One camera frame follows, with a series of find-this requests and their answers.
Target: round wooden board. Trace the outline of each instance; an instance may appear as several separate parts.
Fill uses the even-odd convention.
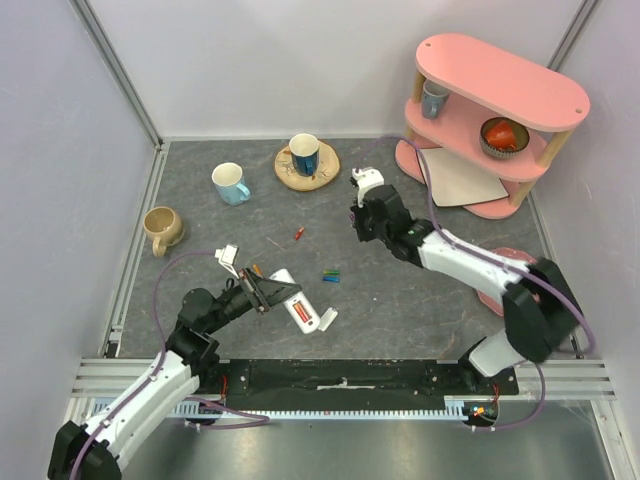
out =
[[[287,187],[299,192],[309,192],[328,184],[336,178],[340,171],[340,160],[336,151],[324,142],[320,142],[320,156],[318,160],[318,170],[311,177],[304,177],[293,167],[289,146],[285,146],[276,155],[273,163],[276,176]]]

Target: gray floor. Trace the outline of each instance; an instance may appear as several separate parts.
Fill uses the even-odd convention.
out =
[[[458,358],[502,320],[470,288],[444,275],[402,263],[381,243],[359,243],[350,226],[355,190],[349,170],[374,166],[400,192],[415,217],[427,212],[425,188],[402,173],[387,141],[360,163],[371,140],[332,140],[342,171],[330,185],[311,193],[285,187],[273,172],[283,141],[172,143],[157,205],[184,218],[183,242],[163,259],[144,247],[124,324],[121,357],[151,357],[158,338],[150,319],[151,292],[160,270],[177,255],[240,246],[238,266],[257,263],[265,274],[286,267],[319,313],[340,314],[326,333],[303,335],[282,307],[245,315],[216,334],[223,358]],[[237,162],[252,192],[249,202],[231,207],[211,183],[213,168]],[[527,204],[508,219],[481,219],[462,208],[439,209],[438,219],[457,236],[485,248],[508,246],[541,255]],[[300,241],[293,235],[306,230]],[[340,284],[321,281],[323,269],[339,269]],[[204,287],[217,295],[227,274],[213,258],[188,258],[168,272],[159,290],[158,311],[170,331],[183,295]]]
[[[505,421],[531,405],[501,406]],[[450,422],[284,421],[198,434],[166,421],[125,480],[612,480],[588,403],[547,405],[526,428],[476,433]]]

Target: three-tiered shelf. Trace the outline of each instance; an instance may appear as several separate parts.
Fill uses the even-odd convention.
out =
[[[427,38],[416,51],[416,66],[413,93],[405,105],[407,137],[421,148],[444,147],[501,179],[508,197],[465,205],[484,218],[513,214],[589,113],[589,97],[570,78],[467,35]],[[425,79],[451,90],[434,120],[421,113]],[[527,148],[507,160],[488,157],[480,148],[480,127],[496,116],[529,129]],[[553,136],[547,143],[534,130]],[[406,142],[398,143],[396,161],[405,173],[423,181],[416,154]]]

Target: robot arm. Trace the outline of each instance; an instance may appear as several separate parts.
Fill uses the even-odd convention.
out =
[[[209,335],[252,309],[266,313],[302,290],[300,285],[265,279],[249,269],[236,271],[233,262],[237,247],[233,245],[217,253],[220,264],[238,284],[227,281],[227,288],[218,298],[203,288],[185,295],[165,350],[156,356],[148,372],[85,424],[79,426],[70,421],[58,431],[48,478],[68,479],[81,448],[98,429],[76,480],[122,478],[122,470],[138,447],[173,408],[207,381],[217,381],[219,343]],[[156,371],[160,362],[162,369]]]
[[[578,325],[546,290],[451,245],[428,220],[413,219],[398,192],[384,184],[377,170],[354,169],[351,180],[358,188],[351,211],[360,241],[381,240],[396,258],[449,275],[503,305],[505,328],[480,341],[461,359],[474,378],[493,377],[523,360],[545,361]],[[535,265],[527,265],[456,239],[446,230],[445,233],[457,245],[543,279],[577,306],[560,270],[550,260],[543,258]]]

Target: dark blue mug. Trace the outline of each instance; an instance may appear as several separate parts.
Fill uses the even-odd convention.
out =
[[[320,142],[313,135],[299,133],[289,141],[293,167],[300,175],[310,177],[318,169]]]

